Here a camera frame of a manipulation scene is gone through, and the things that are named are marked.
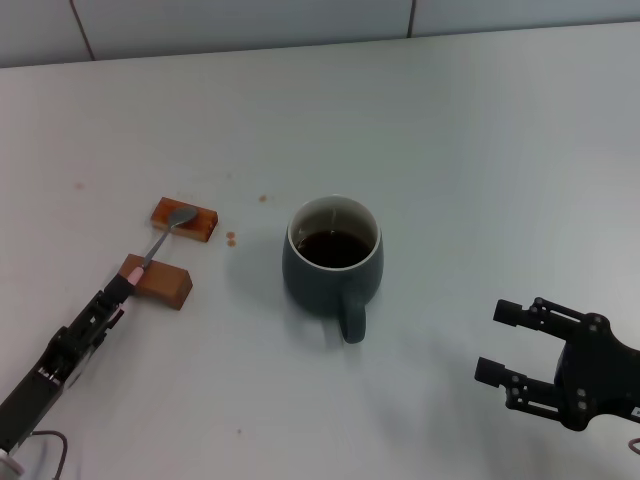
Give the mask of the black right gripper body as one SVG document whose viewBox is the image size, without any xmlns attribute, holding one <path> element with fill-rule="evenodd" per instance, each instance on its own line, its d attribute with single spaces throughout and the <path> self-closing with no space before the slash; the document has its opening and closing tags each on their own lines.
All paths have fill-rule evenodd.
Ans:
<svg viewBox="0 0 640 480">
<path fill-rule="evenodd" d="M 554 378 L 563 426 L 583 431 L 599 415 L 639 421 L 639 351 L 613 334 L 609 320 L 582 316 L 567 337 Z"/>
</svg>

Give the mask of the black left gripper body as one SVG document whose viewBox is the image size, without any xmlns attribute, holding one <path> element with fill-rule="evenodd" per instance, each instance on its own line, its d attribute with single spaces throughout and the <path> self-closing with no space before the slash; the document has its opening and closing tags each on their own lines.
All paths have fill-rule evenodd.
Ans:
<svg viewBox="0 0 640 480">
<path fill-rule="evenodd" d="M 88 329 L 61 328 L 36 364 L 1 402 L 1 449 L 13 451 L 31 434 L 94 347 Z"/>
</svg>

